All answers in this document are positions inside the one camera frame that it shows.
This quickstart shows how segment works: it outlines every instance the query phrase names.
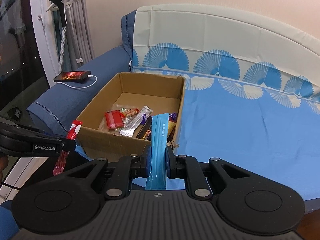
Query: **brown wooden surface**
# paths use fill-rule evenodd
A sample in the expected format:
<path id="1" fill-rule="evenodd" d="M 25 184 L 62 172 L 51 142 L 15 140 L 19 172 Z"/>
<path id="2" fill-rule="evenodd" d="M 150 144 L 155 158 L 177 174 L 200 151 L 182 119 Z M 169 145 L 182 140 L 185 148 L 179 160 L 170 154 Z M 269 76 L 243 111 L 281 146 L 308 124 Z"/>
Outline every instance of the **brown wooden surface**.
<path id="1" fill-rule="evenodd" d="M 305 240 L 320 240 L 320 210 L 316 210 L 303 217 L 298 233 Z"/>

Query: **red packet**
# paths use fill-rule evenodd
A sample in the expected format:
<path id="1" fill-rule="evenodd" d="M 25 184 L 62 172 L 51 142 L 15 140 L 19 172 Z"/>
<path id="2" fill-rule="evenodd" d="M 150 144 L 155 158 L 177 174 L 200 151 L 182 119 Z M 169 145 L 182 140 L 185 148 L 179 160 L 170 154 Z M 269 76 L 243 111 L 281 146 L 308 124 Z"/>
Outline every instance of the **red packet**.
<path id="1" fill-rule="evenodd" d="M 104 113 L 104 116 L 106 117 L 108 129 L 124 127 L 119 110 L 106 112 Z"/>
<path id="2" fill-rule="evenodd" d="M 77 137 L 77 134 L 79 133 L 79 130 L 81 128 L 82 122 L 81 121 L 73 121 L 70 131 L 67 134 L 67 139 L 74 140 Z M 56 162 L 56 165 L 53 169 L 53 175 L 56 176 L 58 174 L 63 173 L 64 167 L 66 166 L 67 157 L 69 155 L 69 152 L 61 151 L 60 156 Z"/>

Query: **smartphone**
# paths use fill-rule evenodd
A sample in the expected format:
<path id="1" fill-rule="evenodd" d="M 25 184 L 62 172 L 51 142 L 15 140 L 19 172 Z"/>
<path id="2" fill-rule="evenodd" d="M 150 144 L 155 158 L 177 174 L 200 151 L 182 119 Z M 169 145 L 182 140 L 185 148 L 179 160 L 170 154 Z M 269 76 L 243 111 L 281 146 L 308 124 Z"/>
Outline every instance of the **smartphone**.
<path id="1" fill-rule="evenodd" d="M 70 71 L 62 72 L 56 76 L 54 82 L 78 82 L 81 83 L 86 80 L 88 75 L 91 75 L 90 71 Z"/>

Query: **blue sofa armrest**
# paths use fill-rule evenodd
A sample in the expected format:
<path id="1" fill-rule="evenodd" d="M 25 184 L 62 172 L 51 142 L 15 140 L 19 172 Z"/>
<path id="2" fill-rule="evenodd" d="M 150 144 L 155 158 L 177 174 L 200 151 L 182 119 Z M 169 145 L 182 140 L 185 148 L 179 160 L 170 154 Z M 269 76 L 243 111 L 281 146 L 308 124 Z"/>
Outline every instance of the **blue sofa armrest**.
<path id="1" fill-rule="evenodd" d="M 41 95 L 27 110 L 36 127 L 49 133 L 66 135 L 72 121 L 90 103 L 93 97 L 119 72 L 129 71 L 130 55 L 121 45 L 109 50 L 100 57 L 88 62 L 78 70 L 89 70 L 97 76 L 97 82 L 87 89 L 72 89 L 56 84 Z M 84 87 L 92 84 L 95 78 L 85 83 L 73 83 L 71 86 Z"/>

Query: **white cable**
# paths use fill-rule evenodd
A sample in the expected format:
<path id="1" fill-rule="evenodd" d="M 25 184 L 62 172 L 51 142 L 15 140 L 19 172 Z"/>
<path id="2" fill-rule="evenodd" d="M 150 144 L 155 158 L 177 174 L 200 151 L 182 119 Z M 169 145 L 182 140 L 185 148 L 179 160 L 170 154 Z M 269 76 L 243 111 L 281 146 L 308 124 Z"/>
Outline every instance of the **white cable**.
<path id="1" fill-rule="evenodd" d="M 66 27 L 62 27 L 62 36 L 61 36 L 61 47 L 60 47 L 60 58 L 59 58 L 59 74 L 62 72 L 63 65 L 63 55 L 64 55 L 64 44 L 66 43 Z"/>
<path id="2" fill-rule="evenodd" d="M 96 76 L 94 76 L 94 75 L 88 75 L 88 77 L 95 77 L 95 78 L 96 78 L 96 80 L 95 80 L 91 85 L 86 86 L 86 87 L 79 87 L 79 88 L 77 88 L 77 87 L 69 86 L 68 84 L 63 83 L 63 82 L 57 82 L 57 83 L 58 83 L 58 84 L 64 84 L 64 85 L 66 85 L 67 87 L 74 88 L 74 89 L 84 89 L 84 88 L 88 88 L 88 87 L 93 86 L 93 85 L 97 82 L 97 80 L 98 80 L 98 78 L 97 78 Z"/>

